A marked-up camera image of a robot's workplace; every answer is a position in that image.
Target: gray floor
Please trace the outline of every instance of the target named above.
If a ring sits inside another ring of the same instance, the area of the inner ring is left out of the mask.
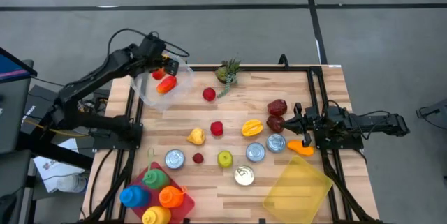
[[[315,0],[334,3],[447,3],[447,0]],[[306,3],[307,0],[0,0],[0,6],[109,6],[200,3]],[[353,109],[402,114],[403,138],[373,135],[368,170],[381,219],[389,223],[445,223],[447,132],[416,118],[415,110],[447,97],[447,9],[318,10],[330,64],[341,64]],[[190,63],[317,64],[312,20],[302,10],[0,12],[0,43],[33,59],[39,77],[65,83],[105,57],[108,37],[123,27],[157,30],[191,53]],[[138,42],[117,37],[114,48]],[[82,195],[38,201],[36,222],[79,216]],[[54,212],[55,206],[63,210]]]

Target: computer monitor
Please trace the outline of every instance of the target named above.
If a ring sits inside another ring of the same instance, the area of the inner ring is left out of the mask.
[[[37,72],[0,47],[0,83],[37,76]]]

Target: small red ball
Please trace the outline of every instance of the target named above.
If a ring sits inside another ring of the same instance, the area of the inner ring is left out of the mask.
[[[206,88],[202,93],[203,98],[206,101],[213,101],[216,98],[216,91],[213,88]]]
[[[197,163],[197,164],[202,163],[202,162],[203,162],[203,155],[200,154],[200,153],[196,153],[196,154],[194,154],[194,156],[193,156],[193,161],[194,161],[195,163]]]

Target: tin can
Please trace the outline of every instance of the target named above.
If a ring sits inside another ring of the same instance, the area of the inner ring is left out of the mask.
[[[251,143],[245,152],[247,158],[252,162],[259,162],[265,157],[265,148],[261,143]]]
[[[266,146],[271,152],[280,153],[286,148],[286,139],[278,133],[271,134],[267,139]]]
[[[235,179],[239,185],[248,186],[254,181],[254,172],[251,167],[241,165],[236,168]]]
[[[179,149],[172,149],[168,151],[165,156],[166,166],[170,169],[179,169],[184,164],[184,154]]]

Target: red plastic tray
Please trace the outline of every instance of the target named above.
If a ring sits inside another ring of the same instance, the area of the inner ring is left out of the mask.
[[[169,174],[165,170],[163,170],[163,168],[161,168],[161,166],[157,162],[152,162],[151,169],[155,169],[155,168],[162,170],[164,173],[166,173],[168,175],[168,177],[170,179],[171,186],[174,186],[181,190],[179,185],[177,185],[177,183],[175,183],[173,178],[171,178],[169,176]],[[147,168],[144,171],[142,171],[140,173],[140,175],[138,175],[138,177],[129,184],[129,186],[139,185],[151,193],[151,201],[149,202],[149,204],[147,204],[144,207],[131,208],[132,211],[138,217],[140,217],[140,219],[142,218],[142,215],[146,212],[146,210],[148,208],[153,207],[153,206],[161,206],[160,201],[159,201],[159,193],[161,190],[151,189],[151,188],[147,187],[146,185],[144,185],[144,183],[142,182],[142,179],[145,176],[146,171],[147,171]],[[194,204],[195,204],[194,200],[187,193],[185,193],[183,204],[180,207],[175,207],[175,208],[169,209],[170,213],[171,213],[171,218],[170,218],[169,223],[183,223],[183,219],[194,208]]]

